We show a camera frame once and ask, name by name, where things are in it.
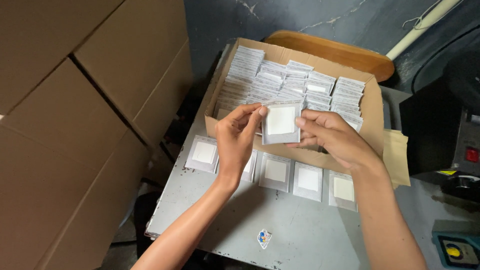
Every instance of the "red switch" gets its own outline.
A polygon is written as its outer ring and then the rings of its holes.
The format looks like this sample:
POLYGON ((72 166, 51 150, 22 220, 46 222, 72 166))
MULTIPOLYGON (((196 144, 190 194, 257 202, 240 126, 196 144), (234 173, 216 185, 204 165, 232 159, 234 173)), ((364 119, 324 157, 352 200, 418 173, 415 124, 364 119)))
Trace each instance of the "red switch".
POLYGON ((479 162, 479 151, 475 148, 468 147, 465 159, 471 162, 479 162))

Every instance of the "right hand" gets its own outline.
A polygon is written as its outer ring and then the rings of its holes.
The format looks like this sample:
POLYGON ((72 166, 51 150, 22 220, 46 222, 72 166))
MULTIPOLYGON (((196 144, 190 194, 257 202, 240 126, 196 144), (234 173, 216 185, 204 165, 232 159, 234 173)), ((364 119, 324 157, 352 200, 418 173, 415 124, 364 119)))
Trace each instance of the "right hand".
POLYGON ((373 148, 336 112, 305 109, 295 124, 301 129, 300 143, 288 147, 323 146, 347 169, 382 162, 373 148))

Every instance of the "yellow knob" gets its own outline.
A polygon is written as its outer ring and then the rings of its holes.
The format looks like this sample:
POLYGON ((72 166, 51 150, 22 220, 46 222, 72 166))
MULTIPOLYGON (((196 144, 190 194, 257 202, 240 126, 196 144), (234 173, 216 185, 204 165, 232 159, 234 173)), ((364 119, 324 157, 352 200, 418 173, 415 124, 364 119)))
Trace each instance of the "yellow knob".
POLYGON ((448 253, 448 255, 454 256, 454 257, 460 256, 460 250, 458 250, 454 247, 447 248, 447 253, 448 253))

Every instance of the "wooden chair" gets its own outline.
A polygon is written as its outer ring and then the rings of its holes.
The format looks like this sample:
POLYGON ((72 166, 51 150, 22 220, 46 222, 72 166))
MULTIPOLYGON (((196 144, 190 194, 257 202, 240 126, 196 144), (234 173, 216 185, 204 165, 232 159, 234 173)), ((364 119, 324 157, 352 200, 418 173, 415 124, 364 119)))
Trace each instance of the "wooden chair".
POLYGON ((276 31, 265 40, 265 43, 309 53, 356 70, 371 73, 375 75, 377 82, 387 80, 395 71, 392 61, 384 55, 299 32, 276 31))

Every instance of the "fingernail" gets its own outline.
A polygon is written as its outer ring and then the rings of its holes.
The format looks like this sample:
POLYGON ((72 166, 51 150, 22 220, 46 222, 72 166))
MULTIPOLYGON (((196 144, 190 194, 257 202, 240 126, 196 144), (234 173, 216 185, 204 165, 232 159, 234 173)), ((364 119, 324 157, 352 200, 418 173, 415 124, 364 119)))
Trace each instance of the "fingernail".
POLYGON ((261 107, 260 110, 258 111, 258 113, 262 116, 266 116, 267 115, 267 108, 266 107, 261 107))
POLYGON ((295 122, 297 123, 297 126, 303 126, 305 124, 305 119, 301 117, 295 118, 295 122))

